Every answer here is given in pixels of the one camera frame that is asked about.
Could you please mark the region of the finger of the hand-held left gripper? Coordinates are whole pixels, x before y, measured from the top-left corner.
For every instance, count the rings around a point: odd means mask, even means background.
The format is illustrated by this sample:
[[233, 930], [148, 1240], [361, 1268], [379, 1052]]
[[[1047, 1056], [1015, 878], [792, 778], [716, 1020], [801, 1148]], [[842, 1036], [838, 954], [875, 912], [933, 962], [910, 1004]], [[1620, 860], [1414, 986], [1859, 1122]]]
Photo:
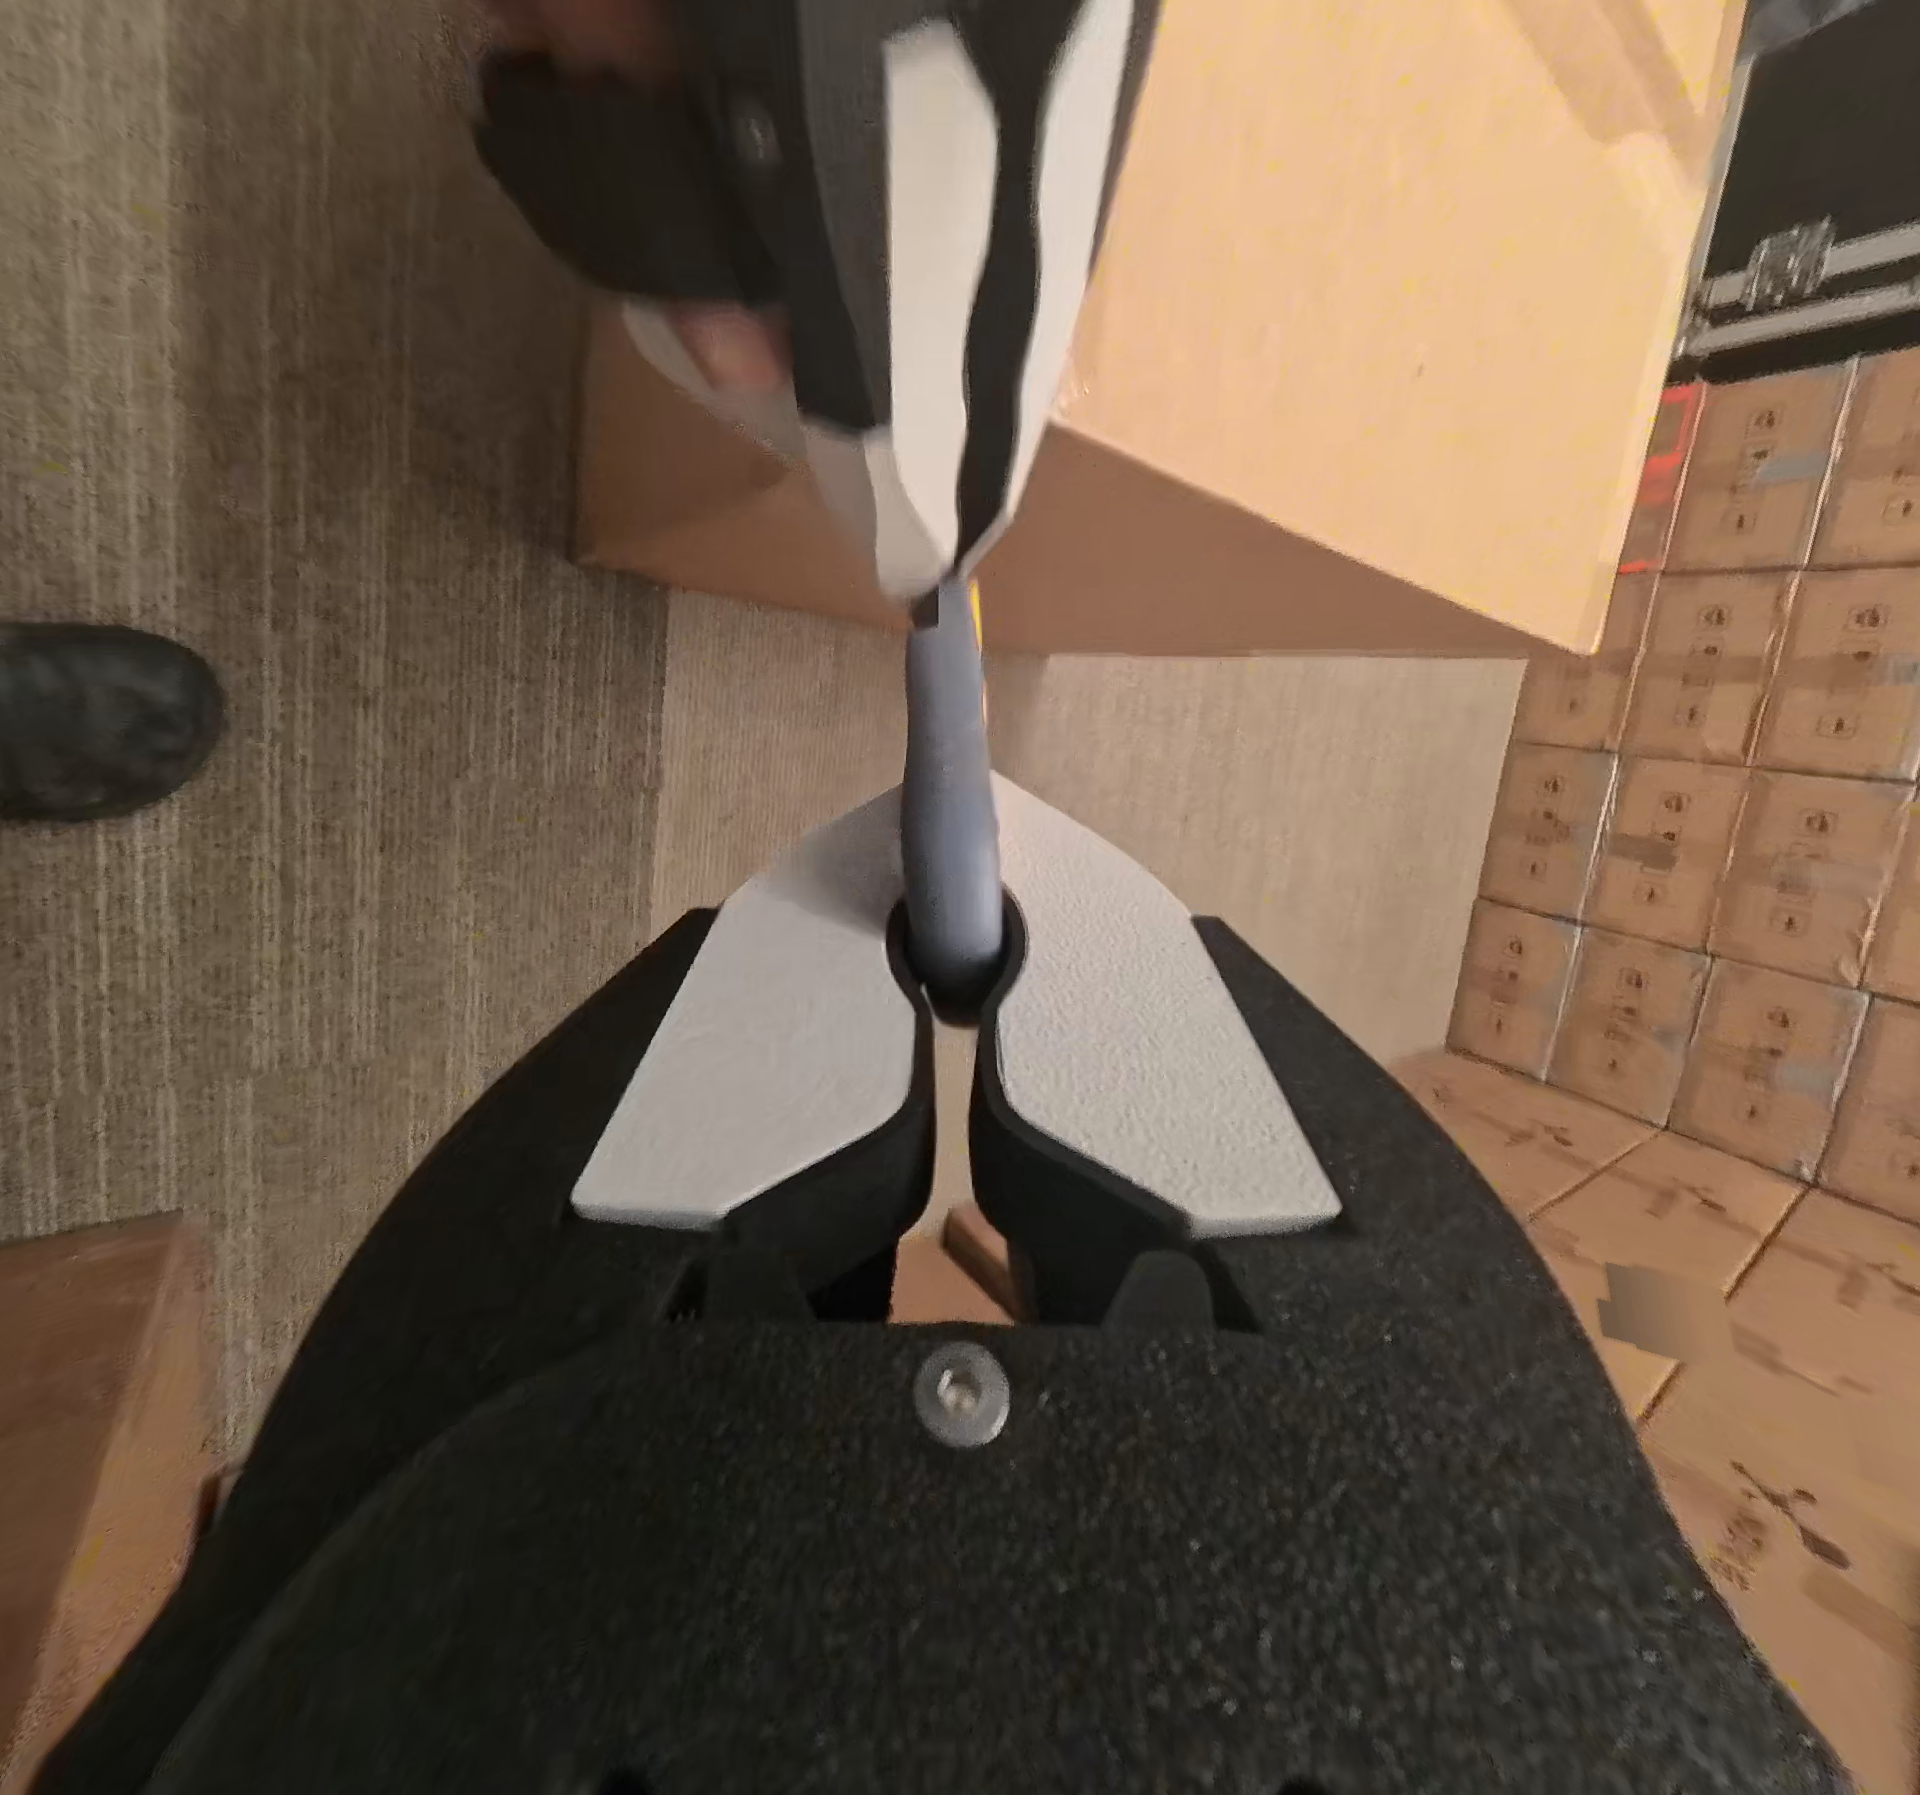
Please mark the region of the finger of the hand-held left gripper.
[[1009, 0], [986, 25], [1000, 143], [965, 341], [956, 573], [1019, 511], [1072, 355], [1122, 131], [1137, 0]]
[[882, 51], [886, 415], [865, 443], [875, 583], [916, 606], [957, 561], [965, 355], [996, 201], [993, 107], [953, 27]]

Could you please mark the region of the brown cardboard box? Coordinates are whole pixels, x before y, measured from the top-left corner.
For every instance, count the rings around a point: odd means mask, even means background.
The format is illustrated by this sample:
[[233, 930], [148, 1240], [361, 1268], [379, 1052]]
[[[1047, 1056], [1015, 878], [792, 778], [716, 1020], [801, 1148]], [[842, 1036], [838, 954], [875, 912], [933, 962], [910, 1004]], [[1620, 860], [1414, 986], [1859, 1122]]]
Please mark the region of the brown cardboard box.
[[179, 1214], [1, 1250], [1, 1788], [179, 1582], [220, 1470], [209, 1260]]

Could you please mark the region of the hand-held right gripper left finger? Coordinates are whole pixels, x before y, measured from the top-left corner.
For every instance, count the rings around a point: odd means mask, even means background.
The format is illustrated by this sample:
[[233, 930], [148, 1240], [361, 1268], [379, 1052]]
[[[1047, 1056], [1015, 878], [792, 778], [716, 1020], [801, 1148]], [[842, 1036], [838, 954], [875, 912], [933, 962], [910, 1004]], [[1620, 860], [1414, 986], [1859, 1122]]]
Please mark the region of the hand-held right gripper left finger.
[[571, 1186], [591, 1224], [780, 1264], [882, 1320], [931, 1200], [933, 1016], [901, 952], [900, 792], [814, 830], [712, 916]]

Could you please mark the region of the stack of taped cardboard cartons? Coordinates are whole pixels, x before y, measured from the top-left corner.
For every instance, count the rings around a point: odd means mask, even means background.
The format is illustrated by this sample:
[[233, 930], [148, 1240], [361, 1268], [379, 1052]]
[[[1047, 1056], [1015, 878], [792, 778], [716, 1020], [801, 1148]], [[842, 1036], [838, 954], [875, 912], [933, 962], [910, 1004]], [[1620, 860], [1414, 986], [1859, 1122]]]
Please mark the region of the stack of taped cardboard cartons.
[[1857, 1792], [1916, 1792], [1918, 357], [1660, 413], [1403, 1076], [1748, 1640]]

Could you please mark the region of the grey and orange scissors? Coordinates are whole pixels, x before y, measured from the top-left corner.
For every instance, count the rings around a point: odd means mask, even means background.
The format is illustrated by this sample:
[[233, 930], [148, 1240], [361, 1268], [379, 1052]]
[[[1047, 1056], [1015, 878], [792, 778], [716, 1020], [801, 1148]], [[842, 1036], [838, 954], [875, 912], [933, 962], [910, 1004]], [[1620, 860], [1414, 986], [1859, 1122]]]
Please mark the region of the grey and orange scissors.
[[1000, 976], [1005, 924], [973, 589], [939, 583], [904, 650], [898, 796], [908, 956], [930, 1006], [970, 1022]]

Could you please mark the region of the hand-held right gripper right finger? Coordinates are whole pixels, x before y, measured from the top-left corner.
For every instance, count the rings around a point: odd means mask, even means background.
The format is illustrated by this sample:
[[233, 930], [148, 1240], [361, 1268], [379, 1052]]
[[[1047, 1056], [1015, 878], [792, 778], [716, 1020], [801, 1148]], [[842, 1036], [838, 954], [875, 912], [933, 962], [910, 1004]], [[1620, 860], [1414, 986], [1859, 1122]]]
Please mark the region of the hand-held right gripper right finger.
[[1198, 920], [1061, 810], [993, 780], [1008, 942], [977, 1016], [972, 1198], [1025, 1314], [1104, 1322], [1143, 1256], [1244, 1328], [1221, 1242], [1331, 1228], [1340, 1198]]

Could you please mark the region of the large cardboard box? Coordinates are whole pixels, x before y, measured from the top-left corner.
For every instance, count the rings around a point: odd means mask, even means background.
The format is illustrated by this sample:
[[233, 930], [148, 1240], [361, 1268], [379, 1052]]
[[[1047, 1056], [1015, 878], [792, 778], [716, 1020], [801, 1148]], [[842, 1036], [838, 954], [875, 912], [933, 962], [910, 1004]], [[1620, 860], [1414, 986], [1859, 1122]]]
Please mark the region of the large cardboard box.
[[[989, 648], [1588, 652], [1743, 7], [1162, 0], [1051, 425], [963, 579]], [[875, 431], [793, 373], [712, 391], [650, 305], [594, 319], [578, 561], [906, 626]]]

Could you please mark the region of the person's black shoe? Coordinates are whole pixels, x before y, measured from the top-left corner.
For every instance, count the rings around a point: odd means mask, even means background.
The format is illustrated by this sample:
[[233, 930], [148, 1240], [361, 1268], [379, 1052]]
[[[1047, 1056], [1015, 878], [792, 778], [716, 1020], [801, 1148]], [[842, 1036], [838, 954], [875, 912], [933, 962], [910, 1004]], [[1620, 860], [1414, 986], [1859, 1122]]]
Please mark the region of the person's black shoe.
[[143, 812], [185, 788], [228, 726], [216, 672], [133, 628], [1, 626], [1, 822], [74, 826]]

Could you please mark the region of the black road case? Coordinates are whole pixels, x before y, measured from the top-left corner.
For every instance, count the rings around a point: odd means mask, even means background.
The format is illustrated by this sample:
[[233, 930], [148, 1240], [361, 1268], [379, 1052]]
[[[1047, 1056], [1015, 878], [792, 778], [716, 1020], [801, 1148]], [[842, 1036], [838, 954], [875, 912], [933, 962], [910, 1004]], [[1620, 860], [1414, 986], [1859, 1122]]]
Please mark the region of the black road case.
[[1672, 385], [1918, 343], [1918, 0], [1745, 0], [1743, 15]]

